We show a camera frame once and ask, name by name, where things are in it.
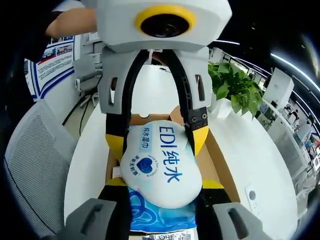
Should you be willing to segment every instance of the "person's arm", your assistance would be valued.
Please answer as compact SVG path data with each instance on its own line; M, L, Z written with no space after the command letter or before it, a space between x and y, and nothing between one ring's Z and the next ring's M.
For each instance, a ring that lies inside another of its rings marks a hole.
M62 12L46 29L49 37L66 37L97 31L94 9L74 8Z

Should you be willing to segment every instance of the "wet wipes package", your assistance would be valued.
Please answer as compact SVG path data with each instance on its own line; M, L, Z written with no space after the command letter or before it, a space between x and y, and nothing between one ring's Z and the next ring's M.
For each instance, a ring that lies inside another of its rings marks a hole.
M182 208L202 188L185 128L172 121L152 121L131 128L120 169L131 189L160 208Z
M148 202L138 191L130 187L129 198L132 209L131 231L171 233L197 227L194 202L177 209L162 208Z

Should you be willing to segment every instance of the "desk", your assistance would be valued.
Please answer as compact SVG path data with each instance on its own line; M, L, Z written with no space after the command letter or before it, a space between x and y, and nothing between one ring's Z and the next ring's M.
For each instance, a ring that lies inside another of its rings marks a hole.
M169 114L179 104L172 75L158 66L144 65L132 96L132 113ZM67 177L64 218L89 198L97 198L105 184L109 148L105 140L106 116L94 109L76 146ZM259 200L264 231L285 239L297 226L297 202L288 169L277 147L251 115L233 112L208 123L235 181L241 203L249 202L245 187L253 184Z

